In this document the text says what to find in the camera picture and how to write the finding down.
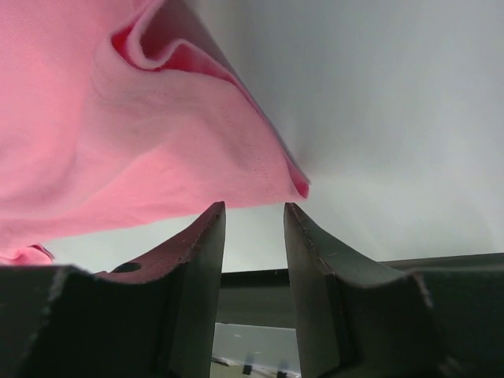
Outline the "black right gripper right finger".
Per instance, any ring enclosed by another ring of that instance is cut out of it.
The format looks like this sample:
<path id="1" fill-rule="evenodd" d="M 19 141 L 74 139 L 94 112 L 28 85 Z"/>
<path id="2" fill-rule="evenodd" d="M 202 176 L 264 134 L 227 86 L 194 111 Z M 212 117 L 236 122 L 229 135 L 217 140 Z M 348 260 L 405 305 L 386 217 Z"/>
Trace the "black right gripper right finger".
<path id="1" fill-rule="evenodd" d="M 500 377 L 503 256 L 380 263 L 283 215 L 304 377 Z"/>

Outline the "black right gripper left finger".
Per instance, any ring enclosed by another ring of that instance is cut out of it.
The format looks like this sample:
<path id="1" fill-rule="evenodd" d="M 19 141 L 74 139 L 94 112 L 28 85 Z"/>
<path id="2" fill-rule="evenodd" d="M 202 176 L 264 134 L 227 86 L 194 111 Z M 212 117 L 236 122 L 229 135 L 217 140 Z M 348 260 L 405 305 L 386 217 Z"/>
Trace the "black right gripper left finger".
<path id="1" fill-rule="evenodd" d="M 1 269 L 4 377 L 207 377 L 225 206 L 111 272 Z"/>

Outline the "pink t shirt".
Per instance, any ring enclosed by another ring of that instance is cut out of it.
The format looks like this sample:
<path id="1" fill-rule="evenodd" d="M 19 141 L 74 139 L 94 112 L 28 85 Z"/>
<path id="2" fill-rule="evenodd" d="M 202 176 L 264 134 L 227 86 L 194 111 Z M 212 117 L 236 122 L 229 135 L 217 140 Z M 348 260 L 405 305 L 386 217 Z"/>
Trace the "pink t shirt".
<path id="1" fill-rule="evenodd" d="M 53 239 L 309 194 L 183 1 L 1 4 L 1 262 Z"/>

